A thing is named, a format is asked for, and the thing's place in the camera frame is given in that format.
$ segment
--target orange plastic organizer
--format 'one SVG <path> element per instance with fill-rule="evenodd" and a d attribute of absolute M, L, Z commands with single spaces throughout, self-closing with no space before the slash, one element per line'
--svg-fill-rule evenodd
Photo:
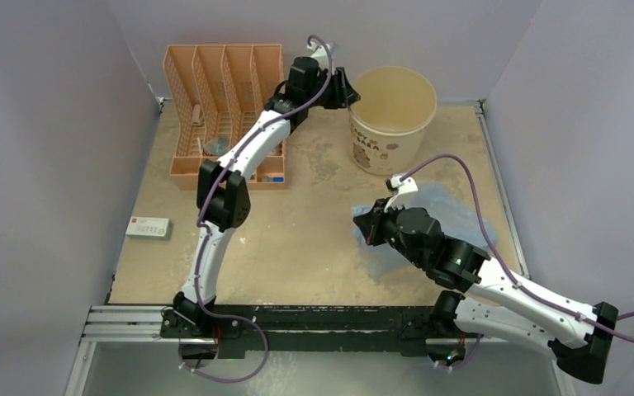
<path fill-rule="evenodd" d="M 195 190 L 202 161 L 218 158 L 203 149 L 205 143 L 224 135 L 230 147 L 237 144 L 283 81 L 282 47 L 170 45 L 164 72 L 181 127 L 171 177 L 180 189 Z M 249 188 L 285 187 L 286 145 L 281 142 L 250 177 Z"/>

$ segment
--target gray floor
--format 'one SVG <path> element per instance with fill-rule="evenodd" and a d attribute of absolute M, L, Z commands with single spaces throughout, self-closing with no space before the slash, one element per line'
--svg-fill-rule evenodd
<path fill-rule="evenodd" d="M 235 377 L 261 354 L 212 361 L 205 372 Z M 98 343 L 85 395 L 534 395 L 560 394 L 551 362 L 508 343 L 485 343 L 465 368 L 447 374 L 397 353 L 271 352 L 257 377 L 217 384 L 178 369 L 173 343 Z"/>

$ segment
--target crumpled plastic bag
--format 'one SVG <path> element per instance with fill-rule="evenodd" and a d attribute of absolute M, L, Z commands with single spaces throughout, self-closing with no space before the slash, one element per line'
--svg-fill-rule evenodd
<path fill-rule="evenodd" d="M 425 208 L 428 215 L 441 223 L 441 230 L 452 238 L 462 239 L 486 251 L 490 251 L 482 236 L 477 223 L 475 210 L 460 202 L 441 183 L 422 183 L 411 203 L 410 208 Z M 351 208 L 352 217 L 367 213 L 372 205 L 357 205 Z M 496 246 L 497 232 L 487 219 L 485 223 L 487 233 Z M 358 252 L 363 266 L 371 278 L 377 278 L 402 267 L 412 264 L 402 257 L 395 249 L 387 244 L 380 246 L 366 245 L 366 239 L 361 235 L 356 225 L 353 226 L 353 236 L 356 238 Z"/>

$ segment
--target tabletop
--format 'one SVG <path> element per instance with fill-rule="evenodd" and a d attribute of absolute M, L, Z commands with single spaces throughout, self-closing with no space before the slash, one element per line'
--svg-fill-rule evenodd
<path fill-rule="evenodd" d="M 286 141 L 287 189 L 250 191 L 251 213 L 227 248 L 217 304 L 429 305 L 441 287 L 414 266 L 373 276 L 353 234 L 351 209 L 389 195 L 385 178 L 359 169 L 348 153 L 348 113 L 314 109 Z M 168 304 L 188 276 L 198 242 L 196 192 L 169 176 L 179 133 L 173 104 L 163 109 L 133 215 L 169 218 L 166 241 L 126 238 L 109 303 Z M 454 153 L 471 169 L 483 216 L 514 271 L 518 257 L 485 137 L 472 106 L 440 106 L 413 162 Z M 473 206 L 466 174 L 437 161 L 417 183 L 442 183 Z"/>

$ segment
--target gray wall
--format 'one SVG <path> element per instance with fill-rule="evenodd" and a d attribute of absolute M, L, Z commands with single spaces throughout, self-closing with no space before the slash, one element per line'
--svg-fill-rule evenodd
<path fill-rule="evenodd" d="M 0 1 L 0 394 L 62 394 L 155 100 L 103 0 Z"/>
<path fill-rule="evenodd" d="M 160 96 L 169 96 L 161 68 L 167 45 L 281 43 L 292 62 L 315 33 L 339 44 L 338 64 L 351 78 L 382 64 L 407 66 L 453 101 L 490 94 L 541 0 L 109 3 Z"/>
<path fill-rule="evenodd" d="M 543 2 L 486 110 L 534 279 L 633 310 L 634 1 Z M 613 345 L 579 394 L 634 394 L 634 346 Z"/>

